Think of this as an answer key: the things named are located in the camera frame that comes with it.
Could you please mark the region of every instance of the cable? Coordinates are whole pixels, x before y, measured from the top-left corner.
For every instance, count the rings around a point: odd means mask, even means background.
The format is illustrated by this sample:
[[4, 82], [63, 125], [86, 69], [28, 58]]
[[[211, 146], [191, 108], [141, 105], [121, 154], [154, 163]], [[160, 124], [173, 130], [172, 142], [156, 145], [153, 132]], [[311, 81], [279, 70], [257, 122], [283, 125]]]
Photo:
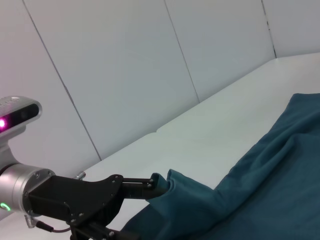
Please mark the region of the cable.
[[66, 229], [62, 229], [62, 230], [55, 230], [52, 226], [45, 224], [43, 221], [37, 221], [35, 226], [38, 229], [42, 229], [42, 230], [48, 231], [50, 233], [56, 233], [56, 234], [66, 233], [66, 232], [70, 231], [70, 227], [66, 228]]
[[70, 231], [70, 227], [66, 228], [66, 229], [63, 229], [63, 230], [52, 230], [52, 232], [56, 233], [56, 234], [66, 233], [66, 232], [69, 232], [69, 231]]

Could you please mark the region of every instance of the crumpled fabric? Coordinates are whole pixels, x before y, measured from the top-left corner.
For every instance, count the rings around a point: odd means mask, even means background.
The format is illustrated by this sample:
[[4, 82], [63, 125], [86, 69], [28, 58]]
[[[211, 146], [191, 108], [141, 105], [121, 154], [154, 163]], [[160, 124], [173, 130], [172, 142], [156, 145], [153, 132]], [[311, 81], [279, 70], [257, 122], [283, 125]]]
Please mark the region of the crumpled fabric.
[[174, 170], [152, 178], [167, 193], [123, 228], [141, 240], [318, 240], [320, 94], [294, 94], [215, 189]]

